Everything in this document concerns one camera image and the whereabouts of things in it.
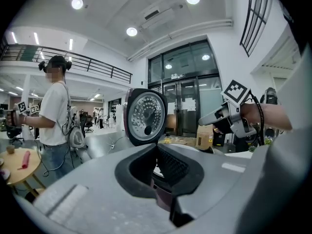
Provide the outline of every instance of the round device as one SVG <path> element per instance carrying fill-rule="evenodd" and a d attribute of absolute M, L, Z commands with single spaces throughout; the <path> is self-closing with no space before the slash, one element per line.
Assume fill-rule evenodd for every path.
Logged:
<path fill-rule="evenodd" d="M 165 98 L 153 90 L 128 91 L 125 129 L 135 145 L 157 143 L 164 132 L 167 116 Z"/>

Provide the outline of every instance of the cup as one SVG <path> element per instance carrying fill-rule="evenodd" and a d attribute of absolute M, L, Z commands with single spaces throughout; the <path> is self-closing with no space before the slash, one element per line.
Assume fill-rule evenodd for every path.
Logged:
<path fill-rule="evenodd" d="M 15 146 L 10 145 L 6 147 L 6 151 L 8 152 L 8 154 L 13 154 L 14 150 L 15 150 Z"/>

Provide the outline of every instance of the jeans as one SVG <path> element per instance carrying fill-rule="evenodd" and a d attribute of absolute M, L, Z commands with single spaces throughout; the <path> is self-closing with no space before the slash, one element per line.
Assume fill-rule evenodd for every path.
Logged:
<path fill-rule="evenodd" d="M 64 156 L 66 155 L 66 158 L 62 166 L 56 169 L 55 171 L 51 171 L 55 172 L 57 179 L 60 179 L 61 177 L 65 176 L 74 169 L 71 161 L 71 155 L 69 153 L 70 150 L 68 150 L 67 152 L 67 143 L 57 146 L 44 145 L 44 147 L 45 147 L 45 155 L 49 162 L 48 169 L 55 169 L 56 167 L 59 167 L 64 160 Z"/>

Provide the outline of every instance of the hand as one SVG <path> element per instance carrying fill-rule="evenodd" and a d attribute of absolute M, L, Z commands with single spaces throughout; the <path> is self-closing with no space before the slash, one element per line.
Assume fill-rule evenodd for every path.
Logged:
<path fill-rule="evenodd" d="M 6 124 L 9 125 L 9 126 L 13 126 L 12 125 L 12 118 L 13 118 L 15 126 L 22 125 L 24 123 L 24 121 L 25 121 L 25 116 L 24 115 L 20 115 L 19 116 L 19 121 L 18 121 L 17 116 L 16 116 L 16 111 L 13 111 L 13 116 L 12 116 L 11 112 L 12 111 L 8 111 L 7 112 Z"/>
<path fill-rule="evenodd" d="M 249 124 L 260 122 L 258 107 L 255 103 L 243 104 L 240 109 L 240 115 L 242 118 L 245 118 Z"/>

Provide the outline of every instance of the black window frame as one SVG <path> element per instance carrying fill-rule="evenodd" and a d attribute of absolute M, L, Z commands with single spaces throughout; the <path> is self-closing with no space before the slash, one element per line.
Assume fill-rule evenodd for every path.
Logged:
<path fill-rule="evenodd" d="M 193 55 L 193 49 L 192 49 L 192 46 L 194 45 L 197 45 L 197 44 L 200 44 L 200 43 L 206 43 L 208 45 L 208 47 L 211 49 L 211 58 L 212 60 L 214 61 L 214 65 L 215 65 L 215 69 L 210 69 L 210 70 L 205 70 L 205 71 L 195 71 L 195 72 L 189 72 L 189 73 L 186 73 L 185 76 L 182 78 L 182 79 L 185 79 L 185 78 L 193 78 L 193 77 L 198 77 L 198 76 L 209 76 L 209 75 L 215 75 L 215 74 L 219 74 L 219 70 L 218 70 L 218 65 L 217 65 L 217 62 L 215 60 L 215 54 L 213 52 L 213 49 L 212 47 L 210 46 L 209 42 L 207 39 L 205 40 L 200 40 L 200 41 L 195 41 L 195 42 L 189 42 L 187 44 L 184 44 L 182 46 L 179 46 L 177 48 L 173 48 L 171 50 L 168 50 L 166 52 L 163 52 L 153 58 L 150 58 L 148 60 L 148 87 L 150 86 L 155 86 L 155 85 L 158 85 L 158 84 L 161 84 L 161 83 L 166 83 L 166 82 L 169 82 L 169 81 L 172 81 L 171 78 L 165 78 L 165 69 L 164 69 L 164 55 L 165 54 L 168 54 L 170 52 L 173 52 L 173 51 L 176 51 L 178 49 L 182 49 L 182 48 L 185 48 L 187 46 L 190 47 L 190 51 L 191 51 L 191 55 L 193 57 L 193 60 L 194 60 L 194 55 Z M 161 57 L 161 61 L 160 61 L 160 68 L 161 68 L 161 79 L 160 80 L 156 80 L 156 81 L 152 81 L 151 82 L 151 61 L 156 59 L 156 58 L 159 58 Z"/>

